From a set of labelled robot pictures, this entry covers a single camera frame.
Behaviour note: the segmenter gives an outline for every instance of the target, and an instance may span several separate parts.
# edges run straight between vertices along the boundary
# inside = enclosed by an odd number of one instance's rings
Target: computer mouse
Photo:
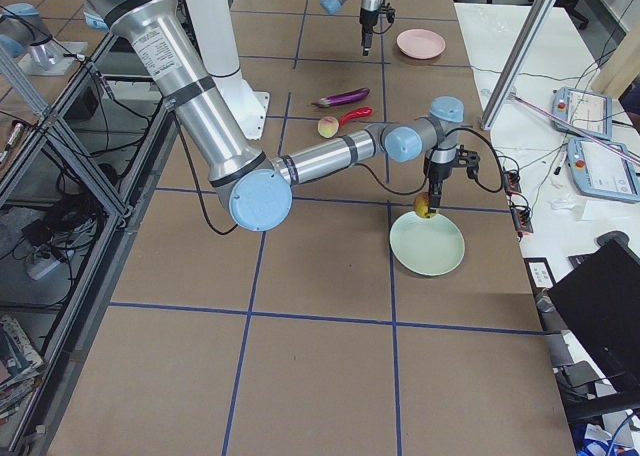
[[[629,236],[622,231],[609,231],[608,233],[601,234],[596,238],[596,243],[598,243],[598,246],[604,246],[612,239],[618,241],[622,246],[629,244]]]

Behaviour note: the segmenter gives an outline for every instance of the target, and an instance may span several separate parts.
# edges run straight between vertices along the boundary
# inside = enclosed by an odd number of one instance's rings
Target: blue joint cap
[[[327,14],[336,14],[342,8],[342,3],[338,0],[320,0],[320,5]]]
[[[268,231],[289,214],[293,195],[285,179],[272,169],[257,169],[238,181],[229,198],[229,212],[243,228]]]
[[[11,13],[17,14],[18,16],[38,16],[40,13],[38,10],[29,3],[15,3],[6,6],[7,10],[5,14],[11,16]]]
[[[384,147],[391,159],[398,163],[411,161],[422,153],[422,138],[407,126],[395,128],[384,138]]]
[[[100,16],[96,16],[91,13],[84,13],[84,21],[87,23],[87,26],[92,27],[93,29],[97,29],[99,31],[109,31],[109,26],[104,22]]]
[[[433,100],[429,112],[443,121],[461,123],[464,118],[464,104],[453,96],[440,96]]]
[[[15,39],[11,39],[9,36],[5,36],[4,34],[0,34],[0,46],[2,46],[2,49],[4,49],[12,58],[17,58],[27,50],[27,48],[22,46]]]

